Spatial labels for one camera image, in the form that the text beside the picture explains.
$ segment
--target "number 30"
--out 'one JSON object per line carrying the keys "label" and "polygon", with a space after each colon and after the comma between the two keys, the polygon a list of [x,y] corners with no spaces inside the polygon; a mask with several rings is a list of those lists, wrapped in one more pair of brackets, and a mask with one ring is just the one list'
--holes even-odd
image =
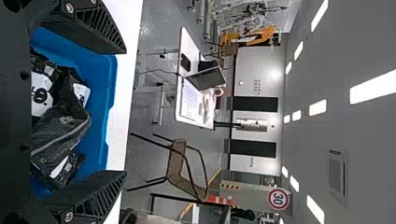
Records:
{"label": "number 30", "polygon": [[283,200],[285,196],[283,196],[283,194],[274,194],[274,203],[277,205],[281,205],[283,204]]}

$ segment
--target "chair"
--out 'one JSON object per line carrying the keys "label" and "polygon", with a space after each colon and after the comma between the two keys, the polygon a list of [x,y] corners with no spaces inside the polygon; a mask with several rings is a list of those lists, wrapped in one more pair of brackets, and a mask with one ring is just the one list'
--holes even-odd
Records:
{"label": "chair", "polygon": [[[163,136],[160,136],[158,134],[154,134],[155,137],[161,138],[163,140],[166,140],[166,141],[169,141],[172,143],[171,146],[165,146],[161,143],[147,139],[146,137],[143,137],[136,133],[131,133],[131,136],[140,138],[140,139],[142,139],[146,142],[149,142],[153,145],[156,145],[158,147],[165,148],[165,149],[169,150],[170,153],[169,153],[169,161],[168,161],[168,166],[167,166],[165,176],[149,180],[149,181],[147,181],[147,185],[143,185],[143,186],[132,188],[132,189],[127,189],[127,191],[145,189],[145,188],[149,188],[149,187],[152,187],[155,185],[160,185],[166,181],[169,181],[169,183],[171,183],[173,186],[190,194],[192,197],[196,198],[198,201],[204,202],[206,200],[208,191],[209,191],[209,186],[208,186],[204,158],[202,157],[202,153],[200,150],[198,150],[194,147],[187,146],[187,141],[185,139],[171,140],[171,139],[165,138]],[[206,184],[205,188],[195,185],[195,183],[192,179],[190,164],[186,157],[186,149],[187,148],[191,149],[193,151],[196,151],[198,153],[198,155],[200,156],[201,163],[202,163],[202,166],[204,169],[205,184]],[[181,171],[183,169],[184,162],[186,162],[187,171],[189,173],[190,180],[184,178],[181,175]]]}

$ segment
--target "laptop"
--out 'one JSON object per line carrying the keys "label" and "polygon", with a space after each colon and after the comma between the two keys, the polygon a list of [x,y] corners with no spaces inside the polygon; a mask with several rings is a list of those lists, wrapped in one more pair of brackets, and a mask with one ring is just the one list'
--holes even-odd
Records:
{"label": "laptop", "polygon": [[198,73],[187,77],[187,80],[198,90],[204,91],[223,85],[226,80],[216,61],[203,62],[198,65]]}

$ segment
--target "white wall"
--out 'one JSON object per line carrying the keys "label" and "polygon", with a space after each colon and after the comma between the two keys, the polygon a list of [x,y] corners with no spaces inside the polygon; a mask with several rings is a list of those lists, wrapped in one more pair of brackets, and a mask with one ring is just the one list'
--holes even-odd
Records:
{"label": "white wall", "polygon": [[[233,122],[237,119],[267,119],[270,123],[266,133],[232,130],[232,139],[276,142],[276,158],[254,158],[250,166],[250,156],[232,155],[231,170],[264,175],[280,175],[282,156],[282,130],[285,88],[286,48],[282,45],[270,47],[241,48],[236,59],[234,96],[277,97],[278,112],[233,111]],[[254,80],[261,81],[261,94],[254,91]]]}

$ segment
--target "paper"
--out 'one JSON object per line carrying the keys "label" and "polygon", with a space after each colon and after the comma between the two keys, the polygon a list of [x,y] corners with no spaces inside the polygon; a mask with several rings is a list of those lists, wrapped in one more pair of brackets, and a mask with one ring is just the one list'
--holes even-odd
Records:
{"label": "paper", "polygon": [[52,87],[50,79],[42,74],[32,72],[32,115],[42,117],[52,107],[53,98],[49,93]]}
{"label": "paper", "polygon": [[75,95],[82,102],[82,105],[85,107],[85,105],[88,102],[88,99],[90,98],[91,89],[77,83],[73,84],[73,88]]}

